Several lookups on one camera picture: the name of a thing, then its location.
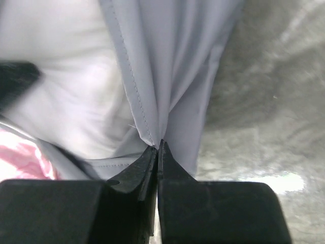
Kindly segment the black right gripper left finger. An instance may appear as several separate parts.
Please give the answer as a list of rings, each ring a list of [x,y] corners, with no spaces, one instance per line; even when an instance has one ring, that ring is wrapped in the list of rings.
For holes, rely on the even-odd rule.
[[[156,173],[148,147],[109,180],[5,180],[1,243],[148,243]]]

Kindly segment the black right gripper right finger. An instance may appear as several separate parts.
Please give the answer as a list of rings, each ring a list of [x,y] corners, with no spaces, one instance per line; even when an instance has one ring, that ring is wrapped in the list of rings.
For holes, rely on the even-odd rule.
[[[163,243],[291,243],[279,199],[265,183],[198,181],[162,141],[158,213]]]

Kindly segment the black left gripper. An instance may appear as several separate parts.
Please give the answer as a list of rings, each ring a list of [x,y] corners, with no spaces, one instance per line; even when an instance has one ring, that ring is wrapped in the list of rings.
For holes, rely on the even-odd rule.
[[[1,62],[1,113],[12,106],[42,77],[30,62]]]

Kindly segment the white pillow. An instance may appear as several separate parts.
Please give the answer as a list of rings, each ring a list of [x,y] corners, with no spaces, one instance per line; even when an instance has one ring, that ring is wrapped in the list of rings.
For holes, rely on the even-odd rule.
[[[30,135],[87,160],[140,154],[102,1],[1,1],[1,63],[41,75],[5,110]]]

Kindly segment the grey pillowcase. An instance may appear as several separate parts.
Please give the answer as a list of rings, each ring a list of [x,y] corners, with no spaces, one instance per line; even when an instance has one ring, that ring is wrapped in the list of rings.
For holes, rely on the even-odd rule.
[[[75,159],[42,142],[59,175],[109,179],[161,140],[195,175],[212,85],[243,5],[243,1],[100,1],[135,126],[115,154],[102,160]]]

